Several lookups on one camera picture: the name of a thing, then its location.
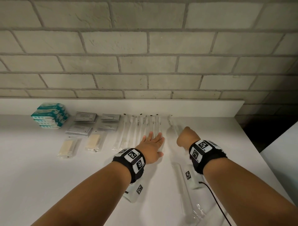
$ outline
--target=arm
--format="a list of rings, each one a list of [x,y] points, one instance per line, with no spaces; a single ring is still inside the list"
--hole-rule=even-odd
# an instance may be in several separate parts
[[[157,151],[164,138],[159,133],[152,139],[152,134],[150,132],[147,139],[144,136],[136,147],[145,156],[146,164],[163,156]],[[119,162],[111,162],[71,190],[32,226],[104,225],[130,181],[128,168]]]
[[[177,144],[186,149],[200,137],[186,127]],[[209,161],[204,176],[237,226],[297,225],[298,209],[260,178],[227,158]]]

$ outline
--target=wrist band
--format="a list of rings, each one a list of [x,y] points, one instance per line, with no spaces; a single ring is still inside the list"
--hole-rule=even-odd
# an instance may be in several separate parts
[[[203,169],[210,160],[227,158],[218,145],[207,140],[194,142],[189,148],[189,155],[195,171],[199,174],[203,174]]]
[[[123,149],[113,158],[113,161],[119,162],[126,166],[131,173],[131,183],[141,178],[144,173],[146,164],[145,157],[142,152],[135,148]]]

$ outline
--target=forearm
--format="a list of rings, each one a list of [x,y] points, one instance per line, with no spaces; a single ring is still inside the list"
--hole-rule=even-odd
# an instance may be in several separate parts
[[[32,226],[104,225],[130,181],[129,170],[111,162],[71,190]]]
[[[297,208],[235,162],[211,160],[204,167],[204,176],[237,226],[297,224]]]

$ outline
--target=white countertop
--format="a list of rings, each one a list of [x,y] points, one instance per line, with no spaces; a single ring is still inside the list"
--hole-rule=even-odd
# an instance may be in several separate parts
[[[256,174],[285,198],[289,196],[234,118],[177,118],[177,124],[190,126],[202,139],[218,144],[227,156]],[[84,150],[86,138],[72,159],[57,157],[65,139],[64,131],[41,129],[25,115],[0,116],[0,225],[32,224],[81,181],[108,164],[115,135],[109,135],[101,152]],[[176,177],[169,158],[170,146],[183,151],[167,137],[166,118],[162,131],[166,138],[164,157],[150,166],[149,186],[136,203],[122,198],[105,225],[179,226],[183,218]],[[207,212],[215,203],[206,189],[196,190],[196,201]]]

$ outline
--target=black cable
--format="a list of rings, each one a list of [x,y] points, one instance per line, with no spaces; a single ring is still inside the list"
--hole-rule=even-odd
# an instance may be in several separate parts
[[[205,184],[204,182],[201,182],[201,181],[199,181],[199,184],[204,184],[204,185],[206,185],[206,186],[207,186],[207,188],[208,188],[208,189],[209,189],[209,191],[211,192],[211,194],[212,194],[212,196],[213,196],[214,200],[216,201],[216,203],[217,203],[217,205],[218,205],[219,209],[221,210],[221,212],[223,213],[224,217],[226,218],[227,222],[229,223],[229,225],[230,225],[230,226],[232,226],[232,225],[231,225],[231,223],[229,222],[229,220],[227,219],[226,215],[224,214],[223,210],[221,209],[220,205],[218,204],[218,202],[217,202],[217,200],[216,200],[216,198],[215,198],[215,196],[214,196],[213,192],[212,192],[212,191],[211,191],[211,189],[209,188],[209,186],[208,186],[207,184]]]

